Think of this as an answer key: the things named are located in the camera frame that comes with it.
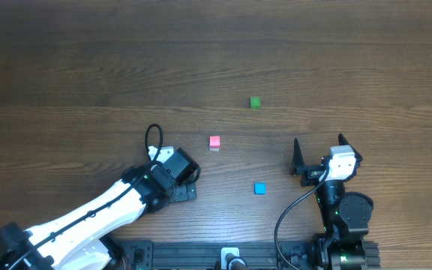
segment brown wooden surface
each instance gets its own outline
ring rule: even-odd
[[[145,160],[153,122],[202,166],[198,198],[118,237],[272,241],[308,190],[289,174],[293,139],[310,164],[343,132],[382,265],[432,267],[432,0],[0,0],[0,226],[105,191]],[[314,198],[280,231],[321,232]]]

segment green cube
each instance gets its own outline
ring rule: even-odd
[[[260,97],[250,97],[250,107],[251,107],[251,109],[259,109],[259,108],[261,108],[261,99],[260,99]]]

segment black cable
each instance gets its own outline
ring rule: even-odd
[[[326,165],[325,167],[326,167],[326,171],[324,172],[324,175],[321,178],[321,180],[319,181],[319,183],[315,187],[313,187],[313,189],[309,190],[305,195],[299,197],[299,199],[297,199],[295,202],[291,203],[291,205],[288,206],[288,208],[286,208],[286,210],[284,210],[283,214],[281,214],[281,216],[277,220],[276,227],[274,228],[274,244],[276,245],[276,250],[279,253],[279,256],[281,256],[281,259],[283,259],[283,261],[286,262],[288,264],[288,266],[293,267],[295,270],[300,270],[300,269],[297,268],[296,266],[294,266],[290,261],[288,261],[284,257],[283,252],[281,251],[281,249],[279,248],[279,244],[278,244],[278,230],[279,230],[279,226],[281,225],[281,221],[283,221],[283,219],[286,216],[286,214],[289,211],[291,211],[291,209],[293,209],[293,207],[295,207],[302,200],[308,198],[311,194],[313,194],[318,188],[320,188],[324,184],[324,182],[328,178],[328,174],[329,174],[329,166]]]
[[[28,257],[29,255],[31,255],[31,253],[33,251],[36,251],[38,248],[40,248],[41,246],[45,245],[47,242],[52,241],[54,239],[56,239],[57,236],[60,236],[62,233],[64,233],[65,231],[69,230],[71,227],[74,227],[76,224],[78,224],[81,221],[86,220],[87,218],[93,218],[96,216],[96,214],[105,209],[105,208],[109,208],[113,203],[117,202],[118,200],[120,200],[122,197],[124,197],[126,194],[128,194],[128,192],[130,192],[139,182],[141,182],[141,180],[143,180],[144,176],[148,173],[151,172],[151,168],[154,165],[160,165],[163,166],[163,164],[160,161],[157,161],[156,158],[158,157],[158,155],[161,153],[161,148],[163,147],[163,129],[161,128],[161,126],[159,124],[152,124],[148,127],[148,129],[146,130],[146,135],[145,135],[145,145],[146,145],[146,149],[148,149],[148,133],[149,130],[153,127],[157,127],[157,129],[159,130],[159,134],[160,134],[160,139],[159,139],[159,145],[157,147],[157,151],[156,151],[156,155],[154,156],[154,160],[149,160],[149,162],[147,162],[145,164],[146,167],[146,171],[136,180],[133,180],[131,182],[131,186],[128,187],[126,190],[124,190],[121,194],[119,194],[118,196],[116,196],[114,199],[110,200],[109,202],[103,204],[102,206],[96,208],[95,210],[91,210],[88,211],[88,213],[86,213],[85,215],[83,215],[82,217],[76,219],[75,221],[69,223],[68,225],[62,227],[61,229],[59,229],[56,232],[51,232],[49,234],[48,237],[46,237],[45,239],[43,239],[42,241],[40,241],[39,243],[37,243],[31,250],[27,251],[26,253],[24,253],[20,258],[18,258],[10,267],[8,270],[14,270],[14,268],[16,266],[18,266],[26,257]]]
[[[163,148],[163,129],[161,128],[161,126],[159,124],[151,124],[149,125],[148,129],[146,130],[146,134],[144,136],[144,146],[146,147],[146,153],[148,154],[148,159],[151,161],[151,157],[149,156],[149,147],[148,147],[148,135],[149,135],[149,131],[156,127],[157,130],[159,131],[159,145],[157,145],[157,151],[156,154],[153,157],[153,161],[157,161],[158,160],[158,156],[161,152],[161,148]]]

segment cube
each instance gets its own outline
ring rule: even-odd
[[[259,108],[261,108],[261,99],[260,99],[260,97],[250,97],[250,107],[251,107],[251,109],[259,109]]]
[[[219,151],[221,147],[221,139],[219,136],[210,136],[209,137],[209,150]]]
[[[254,193],[256,195],[266,194],[266,183],[256,183],[254,184]]]

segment blue cube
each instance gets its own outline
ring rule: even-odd
[[[266,194],[266,183],[256,183],[254,184],[254,193],[256,195]]]

